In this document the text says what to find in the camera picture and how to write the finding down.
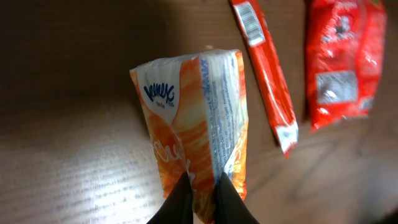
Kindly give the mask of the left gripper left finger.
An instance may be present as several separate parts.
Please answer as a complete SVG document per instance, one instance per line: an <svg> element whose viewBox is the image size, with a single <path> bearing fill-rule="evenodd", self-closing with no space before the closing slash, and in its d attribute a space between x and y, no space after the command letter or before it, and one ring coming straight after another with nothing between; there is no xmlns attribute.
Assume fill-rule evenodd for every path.
<svg viewBox="0 0 398 224"><path fill-rule="evenodd" d="M193 224L193 193L184 172L158 212L147 224Z"/></svg>

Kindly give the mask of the red snack bag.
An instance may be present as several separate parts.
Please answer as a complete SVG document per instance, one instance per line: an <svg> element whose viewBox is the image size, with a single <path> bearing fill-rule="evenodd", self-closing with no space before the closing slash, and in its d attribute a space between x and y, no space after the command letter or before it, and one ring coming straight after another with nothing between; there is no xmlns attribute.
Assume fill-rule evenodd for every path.
<svg viewBox="0 0 398 224"><path fill-rule="evenodd" d="M369 114L382 75L386 25L381 0L308 2L305 68L313 130Z"/></svg>

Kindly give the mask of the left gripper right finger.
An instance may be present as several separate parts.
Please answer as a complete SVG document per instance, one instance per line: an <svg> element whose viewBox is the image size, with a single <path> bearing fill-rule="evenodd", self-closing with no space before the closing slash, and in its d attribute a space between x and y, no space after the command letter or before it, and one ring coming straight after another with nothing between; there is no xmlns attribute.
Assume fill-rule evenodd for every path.
<svg viewBox="0 0 398 224"><path fill-rule="evenodd" d="M259 224L223 172L215 188L215 224Z"/></svg>

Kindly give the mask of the orange and white snack packet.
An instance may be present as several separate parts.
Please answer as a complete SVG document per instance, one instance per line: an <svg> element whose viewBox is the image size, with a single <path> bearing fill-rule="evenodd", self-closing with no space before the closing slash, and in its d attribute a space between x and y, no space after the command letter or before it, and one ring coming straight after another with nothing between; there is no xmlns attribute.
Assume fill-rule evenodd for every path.
<svg viewBox="0 0 398 224"><path fill-rule="evenodd" d="M139 96L159 175L168 196L182 173L193 211L215 220L215 186L226 174L246 191L248 109L241 51L210 50L158 58L129 72Z"/></svg>

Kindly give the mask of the red and white snack packet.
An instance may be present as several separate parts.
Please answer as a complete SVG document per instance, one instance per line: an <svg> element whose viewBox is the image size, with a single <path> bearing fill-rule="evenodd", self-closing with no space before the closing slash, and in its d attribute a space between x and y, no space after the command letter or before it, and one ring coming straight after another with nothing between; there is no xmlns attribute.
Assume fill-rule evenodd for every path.
<svg viewBox="0 0 398 224"><path fill-rule="evenodd" d="M270 127L284 156L299 138L290 93L265 15L257 0L230 0L267 111Z"/></svg>

